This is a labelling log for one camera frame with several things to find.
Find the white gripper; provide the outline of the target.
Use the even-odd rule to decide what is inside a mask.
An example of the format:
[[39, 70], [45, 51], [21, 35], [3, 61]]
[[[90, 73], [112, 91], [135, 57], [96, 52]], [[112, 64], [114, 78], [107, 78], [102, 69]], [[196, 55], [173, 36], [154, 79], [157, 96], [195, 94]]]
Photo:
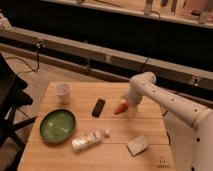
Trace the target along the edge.
[[121, 99], [121, 105], [122, 105], [122, 114], [129, 119], [132, 119], [136, 116], [138, 107], [137, 106], [131, 106], [128, 104], [127, 100], [122, 98]]

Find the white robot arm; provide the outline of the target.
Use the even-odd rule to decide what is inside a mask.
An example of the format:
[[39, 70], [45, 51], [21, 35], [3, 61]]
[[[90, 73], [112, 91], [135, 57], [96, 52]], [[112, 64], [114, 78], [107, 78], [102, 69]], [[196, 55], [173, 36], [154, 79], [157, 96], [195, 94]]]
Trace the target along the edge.
[[171, 111], [197, 131], [191, 171], [213, 171], [213, 109], [162, 89], [155, 83], [156, 76], [152, 72], [131, 77], [123, 105], [126, 108], [138, 106], [147, 96]]

